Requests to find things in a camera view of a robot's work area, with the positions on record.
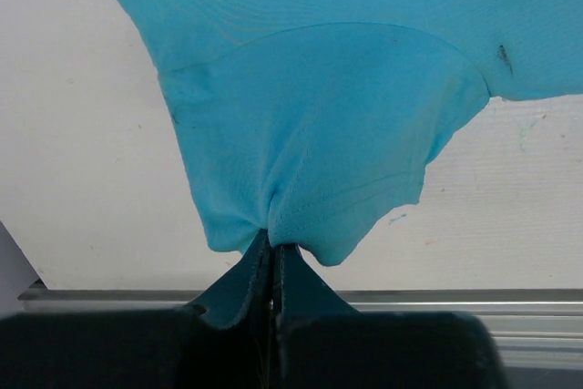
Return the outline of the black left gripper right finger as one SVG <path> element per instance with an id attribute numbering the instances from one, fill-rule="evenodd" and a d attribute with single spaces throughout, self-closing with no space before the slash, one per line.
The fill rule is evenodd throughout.
<path id="1" fill-rule="evenodd" d="M 296 245 L 274 252 L 274 383 L 332 388 L 344 378 L 358 313 L 306 263 Z"/>

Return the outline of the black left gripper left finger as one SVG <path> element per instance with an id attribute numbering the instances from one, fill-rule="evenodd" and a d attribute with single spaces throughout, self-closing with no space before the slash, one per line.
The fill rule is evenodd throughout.
<path id="1" fill-rule="evenodd" d="M 185 388 L 269 386 L 271 283 L 271 246 L 261 230 L 240 261 L 186 306 L 195 318 Z"/>

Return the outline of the turquoise t shirt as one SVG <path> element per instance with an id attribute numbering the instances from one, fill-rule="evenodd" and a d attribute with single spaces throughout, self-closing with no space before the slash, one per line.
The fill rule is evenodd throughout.
<path id="1" fill-rule="evenodd" d="M 492 97 L 582 90 L 582 0 L 117 0 L 209 247 L 344 261 Z"/>

